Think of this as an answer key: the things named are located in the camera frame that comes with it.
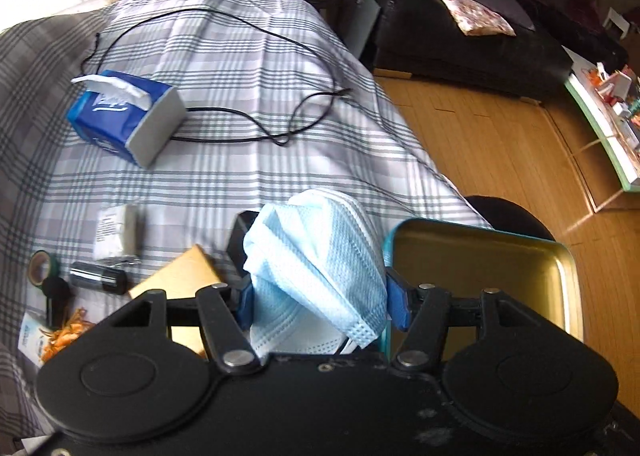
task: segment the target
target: sofa leg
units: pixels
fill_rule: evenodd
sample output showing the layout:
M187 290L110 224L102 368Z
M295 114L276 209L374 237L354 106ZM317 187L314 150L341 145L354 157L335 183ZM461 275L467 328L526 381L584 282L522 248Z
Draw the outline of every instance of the sofa leg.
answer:
M378 77L395 77L397 79L411 79L411 72L398 72L398 70L385 70L384 68L374 68L373 75Z
M520 100L522 102L526 102L527 104L533 104L533 106L540 106L542 104L542 101L532 99L531 97L520 97Z

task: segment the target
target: metal tin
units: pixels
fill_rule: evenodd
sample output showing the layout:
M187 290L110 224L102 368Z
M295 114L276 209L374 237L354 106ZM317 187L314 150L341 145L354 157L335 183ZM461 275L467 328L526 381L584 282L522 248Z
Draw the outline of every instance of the metal tin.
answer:
M385 264L415 287L431 283L454 297L478 297L482 289L498 288L584 340L575 261L561 243L410 219L391 231L383 250ZM394 330L385 350L395 353L403 338ZM475 328L451 328L444 358L475 340Z

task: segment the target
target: red cloth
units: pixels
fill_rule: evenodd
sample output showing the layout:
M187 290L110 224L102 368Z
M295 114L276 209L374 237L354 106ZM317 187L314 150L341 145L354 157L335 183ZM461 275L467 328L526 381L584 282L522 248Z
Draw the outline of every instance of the red cloth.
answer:
M598 14L598 0L569 0L566 15L591 32L602 32L602 23Z

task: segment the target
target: black cable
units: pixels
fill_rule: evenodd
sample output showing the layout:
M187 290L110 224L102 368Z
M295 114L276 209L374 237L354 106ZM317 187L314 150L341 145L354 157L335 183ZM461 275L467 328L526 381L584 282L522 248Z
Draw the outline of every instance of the black cable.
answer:
M183 13L183 12L206 12L206 13L210 13L210 14L220 14L221 16L227 16L229 18L232 18L234 20L237 20L245 25L248 25L249 27L254 28L255 30L259 30L260 32L263 32L269 36L274 36L276 38L279 38L281 40L284 40L286 42L289 42L293 45L299 46L301 48L303 48L304 50L308 51L310 54L312 54L313 56L316 57L316 59L318 59L318 61L320 61L322 63L322 65L324 65L325 69L329 72L330 76L331 76L331 81L332 81L332 88L331 91L319 91L319 92L315 92L312 93L310 95L307 95L306 97L304 97L302 99L302 101L300 101L300 103L295 107L295 109L293 110L293 112L291 113L291 116L289 118L289 123L287 124L287 131L284 131L283 133L276 133L276 134L272 134L270 133L262 124L260 124L255 118L253 118L251 115L249 115L248 113L245 113L241 110L236 110L236 109L232 109L232 108L209 108L209 107L202 107L202 108L188 108L189 111L220 111L220 112L226 112L226 113L231 113L234 115L240 115L241 117L244 117L248 120L250 120L252 123L254 123L263 133L265 133L264 135L258 135L255 137L249 137L247 139L196 139L196 138L191 138L191 137L171 137L172 140L175 141L180 141L180 142L194 142L194 143L204 143L204 144L241 144L241 143L251 143L251 142L259 142L259 141L265 141L265 140L270 140L272 141L274 144L276 144L276 146L286 146L286 144L289 143L289 141L291 140L292 136L294 135L298 135L299 133L302 133L303 131L307 131L308 129L311 129L313 126L317 125L318 123L320 123L327 115L329 115L329 112L332 110L332 107L334 106L334 99L335 97L341 97L346 95L347 93L349 93L351 90L349 88L345 88L342 90L336 90L336 85L337 85L337 81L334 77L334 75L332 74L331 71L331 67L330 65L322 58L322 56L320 56L320 54L318 54L313 48L310 48L309 46L297 42L296 40L292 40L291 38L288 38L287 36L283 36L281 34L276 34L275 32L271 32L271 30L266 30L263 28L260 28L257 25L254 25L251 22L248 22L245 19L242 19L240 16L236 16L234 14L230 14L227 13L225 11L219 11L217 9L212 9L212 8L204 8L204 7L193 7L193 8L184 8L184 9L176 9L176 10L172 10L172 11L168 11L165 12L163 14L156 14L156 16L151 16L150 18L147 18L145 20L139 21L138 23L134 24L133 26L129 27L128 29L124 30L124 32L122 32L115 40L113 40L113 42L111 42L111 44L105 49L105 51L102 53L102 56L100 57L100 61L98 61L98 66L95 69L95 73L98 74L100 72L100 69L102 68L102 64L104 63L104 59L106 58L107 54L111 51L111 49L116 45L116 43L118 43L120 41L120 39L122 39L126 34L128 34L131 30L139 27L140 25L143 25L145 23L149 23L151 21L157 20L159 18L163 18L165 16L170 16L171 14L179 14L179 13ZM95 54L98 51L98 47L100 45L100 33L95 34L95 48L94 51L92 52L92 54L90 56L88 56L87 58L83 59L81 64L80 64L80 68L82 71L82 74L84 75L84 65L90 60L92 59ZM313 122L311 122L310 124L303 126L302 128L297 128L297 129L291 129L291 126L293 124L293 120L295 118L295 116L297 115L298 111L300 110L300 108L302 107L302 105L309 99L311 99L311 97L316 97L316 96L320 96L320 95L328 95L331 97L331 100L329 101L329 104L327 104L326 108L324 109L324 111L322 112L322 114ZM278 139L281 138L285 138L285 140L283 141L279 141Z

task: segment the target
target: green table edge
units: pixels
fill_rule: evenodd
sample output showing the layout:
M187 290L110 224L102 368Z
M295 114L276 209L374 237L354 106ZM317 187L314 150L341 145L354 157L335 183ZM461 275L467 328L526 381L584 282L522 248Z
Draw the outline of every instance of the green table edge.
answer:
M571 97L573 97L574 100L577 102L578 106L580 107L580 110L582 110L582 113L584 113L584 116L587 117L587 120L589 121L591 128L593 128L593 131L595 131L596 135L600 139L601 141L600 144L602 144L602 147L604 147L604 150L607 153L607 157L609 157L609 160L611 161L613 168L616 170L616 174L618 175L620 184L622 184L622 190L624 192L640 192L640 186L631 185L626 179L625 172L622 169L620 162L618 162L618 159L616 158L616 155L613 152L613 149L610 146L609 141L607 140L607 136L602 132L602 129L600 129L600 126L598 126L598 123L594 119L593 115L591 115L591 111L587 107L587 104L578 95L577 91L571 85L568 79L564 82L564 87L571 94Z

